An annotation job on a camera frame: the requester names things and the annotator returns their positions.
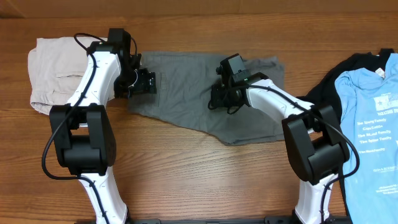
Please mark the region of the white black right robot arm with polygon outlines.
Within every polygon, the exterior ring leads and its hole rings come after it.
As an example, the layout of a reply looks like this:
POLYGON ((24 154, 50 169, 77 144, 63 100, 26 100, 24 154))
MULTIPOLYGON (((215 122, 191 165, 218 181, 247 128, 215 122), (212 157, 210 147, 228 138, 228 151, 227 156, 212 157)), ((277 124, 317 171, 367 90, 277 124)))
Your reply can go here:
POLYGON ((289 163, 300 179, 299 199, 289 217, 267 217, 265 223, 349 223, 328 211, 331 189, 349 159, 347 138, 331 106, 316 106, 277 87, 263 73, 211 86, 208 108, 262 111, 282 124, 289 163))

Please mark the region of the grey shorts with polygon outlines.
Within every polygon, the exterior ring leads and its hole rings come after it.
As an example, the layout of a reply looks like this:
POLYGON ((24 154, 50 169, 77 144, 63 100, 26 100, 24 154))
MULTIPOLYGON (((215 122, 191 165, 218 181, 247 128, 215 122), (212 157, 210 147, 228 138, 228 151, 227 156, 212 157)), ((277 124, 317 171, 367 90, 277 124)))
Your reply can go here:
POLYGON ((274 142, 284 138, 282 125, 265 113, 243 106, 235 114, 208 109, 216 68, 224 55, 144 52, 142 66, 155 73, 157 92, 132 96, 131 113, 208 133, 227 146, 274 142))

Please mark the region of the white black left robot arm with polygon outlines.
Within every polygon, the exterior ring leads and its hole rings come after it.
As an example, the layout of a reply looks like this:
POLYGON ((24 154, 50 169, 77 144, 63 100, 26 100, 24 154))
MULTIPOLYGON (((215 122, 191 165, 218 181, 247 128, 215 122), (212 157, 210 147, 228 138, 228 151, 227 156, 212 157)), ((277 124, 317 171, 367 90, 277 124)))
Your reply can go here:
POLYGON ((58 163, 68 180, 78 180, 95 211, 95 223, 131 223, 113 174, 116 139, 106 104, 113 98, 155 94, 155 73, 140 67, 141 56, 129 42, 93 42, 81 83, 65 105, 49 113, 58 163))

